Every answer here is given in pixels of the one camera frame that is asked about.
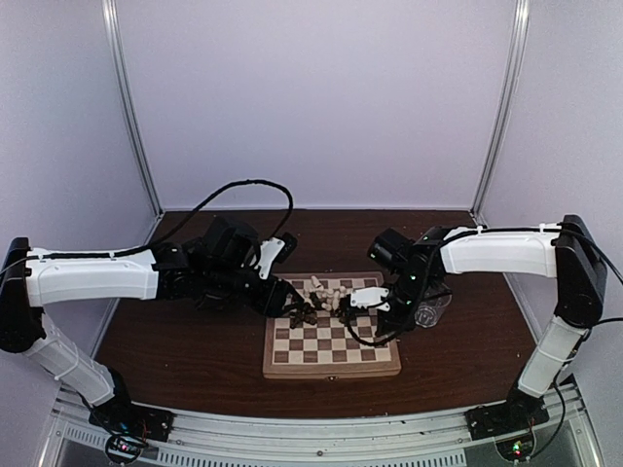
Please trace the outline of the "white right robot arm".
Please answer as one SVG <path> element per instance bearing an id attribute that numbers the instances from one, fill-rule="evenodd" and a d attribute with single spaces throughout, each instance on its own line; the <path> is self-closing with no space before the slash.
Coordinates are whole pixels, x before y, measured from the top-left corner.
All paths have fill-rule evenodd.
<path id="1" fill-rule="evenodd" d="M 368 256 L 395 277 L 382 299 L 383 334 L 390 339 L 415 328 L 426 291 L 449 275 L 497 273 L 517 283 L 550 283 L 552 311 L 543 316 L 536 347 L 499 408 L 499 421 L 512 430 L 535 415 L 604 312 L 605 255 L 577 215 L 535 227 L 433 227 L 418 239 L 387 229 Z"/>

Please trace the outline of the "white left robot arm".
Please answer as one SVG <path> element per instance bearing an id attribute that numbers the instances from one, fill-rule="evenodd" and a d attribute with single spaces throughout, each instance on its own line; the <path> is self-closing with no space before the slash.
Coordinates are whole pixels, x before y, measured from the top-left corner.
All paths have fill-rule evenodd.
<path id="1" fill-rule="evenodd" d="M 99 300 L 227 300 L 240 298 L 258 313 L 279 317 L 293 287 L 273 275 L 297 246 L 285 234 L 257 243 L 236 240 L 210 246 L 182 245 L 134 251 L 52 252 L 13 240 L 1 271 L 1 348 L 36 361 L 73 387 L 120 432 L 140 421 L 123 377 L 88 357 L 45 316 L 45 305 Z"/>

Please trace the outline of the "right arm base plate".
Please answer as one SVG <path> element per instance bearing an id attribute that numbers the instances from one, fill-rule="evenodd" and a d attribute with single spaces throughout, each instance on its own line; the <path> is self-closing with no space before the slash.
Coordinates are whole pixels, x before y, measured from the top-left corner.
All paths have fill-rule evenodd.
<path id="1" fill-rule="evenodd" d="M 480 406 L 465 412 L 464 416 L 473 441 L 527 430 L 550 419 L 540 400 L 535 404 L 505 401 Z"/>

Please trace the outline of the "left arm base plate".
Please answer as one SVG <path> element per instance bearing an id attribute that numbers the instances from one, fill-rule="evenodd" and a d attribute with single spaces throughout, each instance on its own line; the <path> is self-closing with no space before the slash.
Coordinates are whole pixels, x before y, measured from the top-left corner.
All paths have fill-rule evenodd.
<path id="1" fill-rule="evenodd" d="M 174 420 L 173 412 L 136 405 L 122 414 L 105 414 L 101 407 L 90 412 L 90 424 L 141 441 L 166 442 Z"/>

